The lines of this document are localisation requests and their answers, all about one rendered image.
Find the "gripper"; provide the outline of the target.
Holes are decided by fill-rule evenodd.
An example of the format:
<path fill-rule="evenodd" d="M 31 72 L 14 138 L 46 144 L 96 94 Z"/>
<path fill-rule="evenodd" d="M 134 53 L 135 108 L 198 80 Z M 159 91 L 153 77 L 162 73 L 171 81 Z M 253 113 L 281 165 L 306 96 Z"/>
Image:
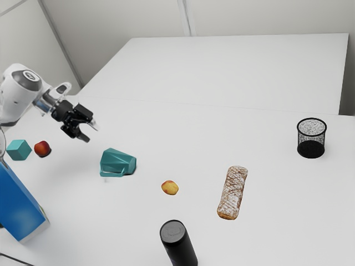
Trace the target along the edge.
<path fill-rule="evenodd" d="M 90 138 L 82 133 L 79 125 L 88 124 L 95 131 L 99 130 L 93 113 L 81 104 L 73 106 L 69 101 L 61 101 L 52 111 L 51 117 L 57 121 L 62 122 L 60 129 L 72 139 L 79 139 L 88 143 Z"/>

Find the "teal faceted mug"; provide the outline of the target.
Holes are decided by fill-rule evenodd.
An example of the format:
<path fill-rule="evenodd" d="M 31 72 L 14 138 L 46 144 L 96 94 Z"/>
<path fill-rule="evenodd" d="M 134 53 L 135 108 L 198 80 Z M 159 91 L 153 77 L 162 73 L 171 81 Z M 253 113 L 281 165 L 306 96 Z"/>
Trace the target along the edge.
<path fill-rule="evenodd" d="M 102 177 L 132 175 L 136 169 L 136 158 L 113 148 L 105 150 L 99 164 Z"/>

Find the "teal cube block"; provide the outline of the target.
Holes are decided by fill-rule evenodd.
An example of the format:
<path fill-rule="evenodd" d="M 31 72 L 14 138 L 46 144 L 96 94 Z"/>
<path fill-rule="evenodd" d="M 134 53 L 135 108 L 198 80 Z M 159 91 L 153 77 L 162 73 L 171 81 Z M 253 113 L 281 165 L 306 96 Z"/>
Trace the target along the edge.
<path fill-rule="evenodd" d="M 7 154 L 14 161 L 24 161 L 32 152 L 26 140 L 13 140 L 6 148 Z"/>

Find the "yellow red apple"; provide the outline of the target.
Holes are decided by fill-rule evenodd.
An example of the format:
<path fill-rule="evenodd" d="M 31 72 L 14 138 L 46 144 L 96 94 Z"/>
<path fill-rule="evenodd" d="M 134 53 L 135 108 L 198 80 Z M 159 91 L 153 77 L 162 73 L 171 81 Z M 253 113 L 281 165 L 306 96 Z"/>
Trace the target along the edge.
<path fill-rule="evenodd" d="M 161 189 L 167 195 L 176 195 L 177 192 L 179 191 L 178 185 L 172 180 L 167 180 L 163 182 L 161 184 Z"/>

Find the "blue carton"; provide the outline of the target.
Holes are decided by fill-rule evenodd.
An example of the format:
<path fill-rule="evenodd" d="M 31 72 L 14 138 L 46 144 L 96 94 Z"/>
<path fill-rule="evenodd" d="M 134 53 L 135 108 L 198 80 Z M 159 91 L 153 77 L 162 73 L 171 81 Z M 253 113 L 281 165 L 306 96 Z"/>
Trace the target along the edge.
<path fill-rule="evenodd" d="M 50 225 L 43 208 L 4 161 L 0 162 L 0 224 L 20 243 Z"/>

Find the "black cylindrical bottle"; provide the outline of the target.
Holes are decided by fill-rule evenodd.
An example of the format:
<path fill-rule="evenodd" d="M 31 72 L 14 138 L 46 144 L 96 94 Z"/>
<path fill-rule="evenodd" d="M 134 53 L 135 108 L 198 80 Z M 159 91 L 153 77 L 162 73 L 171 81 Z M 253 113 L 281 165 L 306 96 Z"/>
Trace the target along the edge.
<path fill-rule="evenodd" d="M 169 220 L 160 228 L 160 239 L 173 266 L 198 266 L 198 259 L 184 224 Z"/>

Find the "bread loaf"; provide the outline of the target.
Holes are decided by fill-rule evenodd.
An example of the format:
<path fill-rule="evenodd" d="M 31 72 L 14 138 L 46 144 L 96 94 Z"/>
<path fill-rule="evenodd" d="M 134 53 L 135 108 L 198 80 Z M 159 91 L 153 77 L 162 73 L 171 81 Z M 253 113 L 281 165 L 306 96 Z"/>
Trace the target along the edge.
<path fill-rule="evenodd" d="M 235 220 L 240 211 L 248 170 L 242 166 L 231 166 L 227 170 L 217 215 L 226 220 Z"/>

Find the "black mesh pen holder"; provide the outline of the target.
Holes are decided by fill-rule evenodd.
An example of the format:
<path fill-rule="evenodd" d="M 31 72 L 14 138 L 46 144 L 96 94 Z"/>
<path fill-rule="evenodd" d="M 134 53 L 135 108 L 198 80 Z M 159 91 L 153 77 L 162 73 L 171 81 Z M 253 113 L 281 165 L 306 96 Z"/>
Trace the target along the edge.
<path fill-rule="evenodd" d="M 297 152 L 304 158 L 319 158 L 325 152 L 326 123 L 316 117 L 300 120 L 296 126 Z"/>

